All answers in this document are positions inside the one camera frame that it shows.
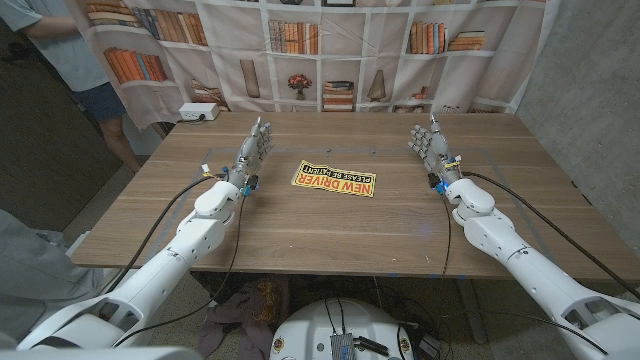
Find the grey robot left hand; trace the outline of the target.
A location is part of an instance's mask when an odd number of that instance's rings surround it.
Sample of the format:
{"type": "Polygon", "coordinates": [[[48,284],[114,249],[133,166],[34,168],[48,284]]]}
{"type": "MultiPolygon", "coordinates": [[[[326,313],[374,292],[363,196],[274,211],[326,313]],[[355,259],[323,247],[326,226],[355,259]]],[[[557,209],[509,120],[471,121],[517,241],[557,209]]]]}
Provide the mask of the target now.
{"type": "Polygon", "coordinates": [[[251,176],[257,175],[262,162],[273,148],[271,140],[271,125],[263,124],[258,117],[237,152],[235,162],[228,172],[227,181],[241,188],[251,176]]]}

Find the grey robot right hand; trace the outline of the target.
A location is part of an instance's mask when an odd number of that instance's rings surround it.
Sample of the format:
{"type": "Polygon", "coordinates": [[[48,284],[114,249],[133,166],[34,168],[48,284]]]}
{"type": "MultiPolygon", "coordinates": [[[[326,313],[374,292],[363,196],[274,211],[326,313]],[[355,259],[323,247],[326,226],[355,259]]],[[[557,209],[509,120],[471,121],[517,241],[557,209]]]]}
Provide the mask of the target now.
{"type": "Polygon", "coordinates": [[[452,155],[440,123],[433,114],[429,115],[427,127],[416,125],[410,133],[408,146],[423,161],[430,182],[442,183],[443,187],[447,187],[461,178],[461,157],[452,155]]]}

